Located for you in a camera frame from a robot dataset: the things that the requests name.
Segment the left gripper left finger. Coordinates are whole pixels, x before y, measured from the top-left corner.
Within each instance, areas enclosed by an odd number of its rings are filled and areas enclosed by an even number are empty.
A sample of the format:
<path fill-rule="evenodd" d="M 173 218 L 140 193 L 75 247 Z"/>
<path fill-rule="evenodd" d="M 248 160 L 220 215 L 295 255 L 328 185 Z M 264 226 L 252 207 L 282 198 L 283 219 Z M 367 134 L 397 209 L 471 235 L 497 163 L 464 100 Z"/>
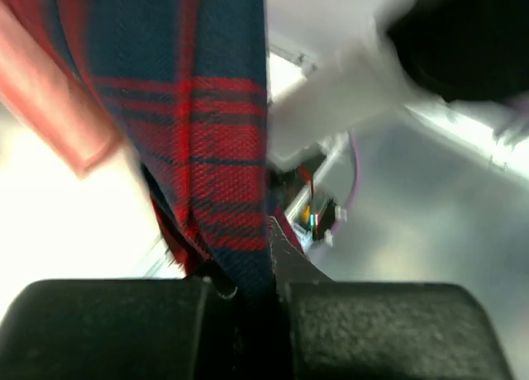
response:
<path fill-rule="evenodd" d="M 228 379 L 231 303 L 211 283 L 45 280 L 1 324 L 4 379 Z"/>

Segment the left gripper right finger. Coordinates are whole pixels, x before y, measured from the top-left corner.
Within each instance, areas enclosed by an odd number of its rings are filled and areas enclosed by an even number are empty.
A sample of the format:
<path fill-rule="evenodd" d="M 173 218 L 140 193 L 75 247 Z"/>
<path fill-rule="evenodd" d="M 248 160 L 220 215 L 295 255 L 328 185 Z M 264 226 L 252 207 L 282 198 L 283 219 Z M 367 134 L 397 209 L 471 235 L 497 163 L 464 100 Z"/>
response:
<path fill-rule="evenodd" d="M 295 379 L 509 379 L 485 310 L 446 283 L 340 283 L 269 219 Z"/>

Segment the red plaid skirt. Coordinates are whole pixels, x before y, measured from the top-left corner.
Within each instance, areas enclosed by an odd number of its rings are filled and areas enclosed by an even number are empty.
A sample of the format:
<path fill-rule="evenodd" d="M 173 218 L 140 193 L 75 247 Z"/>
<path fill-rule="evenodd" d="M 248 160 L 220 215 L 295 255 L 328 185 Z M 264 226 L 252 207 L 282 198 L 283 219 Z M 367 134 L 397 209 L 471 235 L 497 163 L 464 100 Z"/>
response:
<path fill-rule="evenodd" d="M 271 296 L 265 0 L 3 1 L 121 127 L 170 226 Z"/>

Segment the pink skirt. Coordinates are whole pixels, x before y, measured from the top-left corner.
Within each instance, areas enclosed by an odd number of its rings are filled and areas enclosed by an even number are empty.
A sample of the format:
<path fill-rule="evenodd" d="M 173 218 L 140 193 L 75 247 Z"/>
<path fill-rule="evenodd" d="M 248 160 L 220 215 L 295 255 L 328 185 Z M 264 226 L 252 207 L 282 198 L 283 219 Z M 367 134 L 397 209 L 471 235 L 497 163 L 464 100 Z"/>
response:
<path fill-rule="evenodd" d="M 1 4 L 1 102 L 80 178 L 111 157 L 122 136 L 102 108 Z"/>

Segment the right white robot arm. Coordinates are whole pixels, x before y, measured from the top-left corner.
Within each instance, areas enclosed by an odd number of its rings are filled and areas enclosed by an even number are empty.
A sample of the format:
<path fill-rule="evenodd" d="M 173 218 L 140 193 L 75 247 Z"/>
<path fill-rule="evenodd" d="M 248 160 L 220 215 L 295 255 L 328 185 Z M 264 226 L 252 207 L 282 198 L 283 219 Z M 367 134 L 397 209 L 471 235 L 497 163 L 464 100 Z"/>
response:
<path fill-rule="evenodd" d="M 269 47 L 307 72 L 274 100 L 269 160 L 401 106 L 528 92 L 528 0 L 267 0 Z"/>

